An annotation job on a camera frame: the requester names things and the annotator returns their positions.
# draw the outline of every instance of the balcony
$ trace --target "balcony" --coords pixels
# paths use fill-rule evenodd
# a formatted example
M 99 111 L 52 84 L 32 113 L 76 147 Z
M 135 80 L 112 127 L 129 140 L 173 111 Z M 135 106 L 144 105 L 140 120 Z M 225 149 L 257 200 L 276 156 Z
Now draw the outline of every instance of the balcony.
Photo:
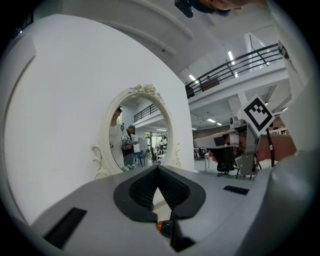
M 194 81 L 185 86 L 185 91 L 190 111 L 195 111 L 209 103 L 221 101 L 223 98 L 230 98 L 239 91 L 247 91 L 247 97 L 252 97 L 254 94 L 259 95 L 262 91 L 263 93 L 270 90 L 274 92 L 276 86 L 272 83 L 281 81 L 281 84 L 287 84 L 287 80 L 288 74 L 285 70 L 282 57 L 279 54 L 278 45 L 272 44 L 236 57 L 195 78 Z M 255 90 L 255 88 L 267 84 L 269 84 L 269 86 Z M 231 105 L 230 107 L 232 115 L 236 115 L 236 107 L 232 107 Z M 158 117 L 157 114 L 159 114 L 159 116 L 161 115 L 157 106 L 151 104 L 134 115 L 134 122 L 139 127 L 142 120 L 144 121 L 144 125 L 146 123 L 145 121 L 151 118 L 153 122 L 155 120 L 158 121 L 161 116 Z

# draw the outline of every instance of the white wall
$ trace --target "white wall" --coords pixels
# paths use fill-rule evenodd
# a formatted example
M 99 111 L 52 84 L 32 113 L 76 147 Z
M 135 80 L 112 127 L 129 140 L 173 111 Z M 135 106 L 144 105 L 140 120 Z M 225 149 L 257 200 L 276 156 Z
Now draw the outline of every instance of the white wall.
M 124 124 L 124 128 L 127 129 L 130 125 L 135 122 L 135 114 L 137 113 L 137 108 L 132 105 L 122 106 L 122 118 L 121 123 Z
M 75 16 L 49 16 L 24 33 L 37 53 L 13 94 L 4 152 L 12 193 L 28 223 L 93 180 L 90 146 L 102 118 L 116 95 L 137 84 L 153 84 L 161 93 L 181 167 L 193 170 L 184 85 L 153 53 L 113 28 Z

